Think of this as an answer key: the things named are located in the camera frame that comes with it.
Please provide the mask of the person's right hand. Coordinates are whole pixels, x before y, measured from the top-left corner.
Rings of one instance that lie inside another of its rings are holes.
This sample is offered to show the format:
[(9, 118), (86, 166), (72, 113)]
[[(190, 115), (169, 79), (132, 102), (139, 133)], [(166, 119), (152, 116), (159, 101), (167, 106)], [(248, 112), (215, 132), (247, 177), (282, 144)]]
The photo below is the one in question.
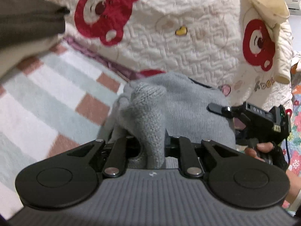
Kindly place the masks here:
[[(256, 146), (256, 149), (257, 151), (259, 152), (262, 152), (262, 153), (268, 153), (270, 152), (271, 150), (274, 149), (274, 145), (271, 143), (271, 142), (268, 142), (268, 143), (258, 143), (257, 146)], [(252, 158), (255, 158), (257, 160), (260, 160), (262, 162), (265, 162), (264, 159), (260, 158), (258, 155), (257, 155), (257, 152), (256, 150), (252, 149), (252, 148), (249, 148), (247, 147), (245, 150), (244, 150), (244, 153), (247, 155), (247, 156), (250, 156)]]

